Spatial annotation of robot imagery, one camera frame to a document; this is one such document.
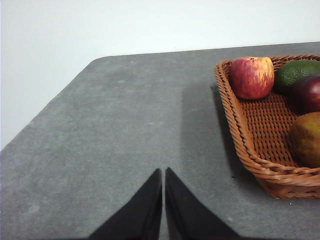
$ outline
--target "gray table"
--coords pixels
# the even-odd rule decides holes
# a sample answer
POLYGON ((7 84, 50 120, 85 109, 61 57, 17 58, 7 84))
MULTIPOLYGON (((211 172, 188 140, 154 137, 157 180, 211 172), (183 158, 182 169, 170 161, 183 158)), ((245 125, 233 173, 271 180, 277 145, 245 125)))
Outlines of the gray table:
POLYGON ((320 199, 274 199, 241 165, 213 73, 305 53, 320 42, 94 60, 1 152, 1 239, 86 237, 166 167, 241 236, 318 238, 320 199))

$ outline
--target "yellow-green fruit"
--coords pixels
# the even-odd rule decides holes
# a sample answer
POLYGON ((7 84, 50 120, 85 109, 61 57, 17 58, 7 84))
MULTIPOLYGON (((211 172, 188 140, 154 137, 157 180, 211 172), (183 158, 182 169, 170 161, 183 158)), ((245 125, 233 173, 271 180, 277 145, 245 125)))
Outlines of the yellow-green fruit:
POLYGON ((289 135, 299 161, 306 167, 320 167, 320 111, 299 116, 289 135))

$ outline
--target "avocado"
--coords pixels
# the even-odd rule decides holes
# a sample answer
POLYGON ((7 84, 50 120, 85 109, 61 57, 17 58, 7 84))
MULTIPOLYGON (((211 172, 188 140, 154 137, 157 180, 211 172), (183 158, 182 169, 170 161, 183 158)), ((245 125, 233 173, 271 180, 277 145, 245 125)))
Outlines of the avocado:
POLYGON ((274 73, 274 88, 280 94, 289 95, 297 80, 315 73, 320 73, 320 61, 289 61, 274 73))

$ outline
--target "red apple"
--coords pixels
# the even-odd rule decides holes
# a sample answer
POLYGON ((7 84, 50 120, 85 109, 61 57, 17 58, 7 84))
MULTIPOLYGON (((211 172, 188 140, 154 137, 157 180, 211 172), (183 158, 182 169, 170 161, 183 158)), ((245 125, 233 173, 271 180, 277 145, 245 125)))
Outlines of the red apple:
POLYGON ((264 98, 274 82, 274 66, 269 57, 243 56, 231 63, 230 84, 238 98, 264 98))
POLYGON ((296 81, 291 99, 298 112, 302 114, 320 112, 320 72, 296 81))

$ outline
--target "woven basket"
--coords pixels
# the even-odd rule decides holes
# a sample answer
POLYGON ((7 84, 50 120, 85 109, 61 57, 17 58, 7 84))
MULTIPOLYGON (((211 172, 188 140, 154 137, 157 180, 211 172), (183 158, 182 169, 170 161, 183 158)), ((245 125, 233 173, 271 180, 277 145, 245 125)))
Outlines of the woven basket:
MULTIPOLYGON (((274 70, 291 60, 318 55, 270 56, 274 70)), ((235 150, 243 163, 275 198, 320 198, 320 167, 301 165, 291 151, 289 130, 297 114, 286 96, 271 92, 259 100, 235 96, 229 84, 232 59, 219 62, 215 76, 235 150)))

